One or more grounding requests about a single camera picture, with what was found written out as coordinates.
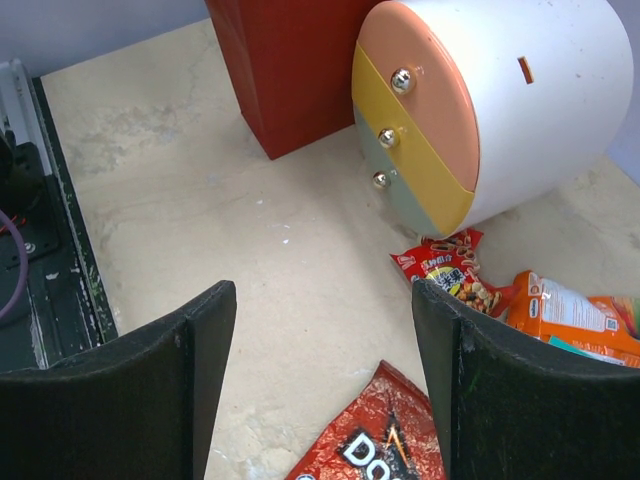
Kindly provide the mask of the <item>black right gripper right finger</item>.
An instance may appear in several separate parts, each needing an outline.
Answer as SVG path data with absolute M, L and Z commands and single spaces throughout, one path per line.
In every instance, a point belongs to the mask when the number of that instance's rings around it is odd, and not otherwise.
M 450 479 L 635 479 L 639 373 L 482 314 L 427 280 L 412 314 Z

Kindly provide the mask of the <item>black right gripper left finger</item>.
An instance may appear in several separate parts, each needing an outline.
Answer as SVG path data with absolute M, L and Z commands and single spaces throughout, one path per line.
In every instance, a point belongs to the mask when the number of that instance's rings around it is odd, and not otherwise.
M 5 479 L 201 479 L 231 349 L 236 288 L 45 370 L 1 377 Z

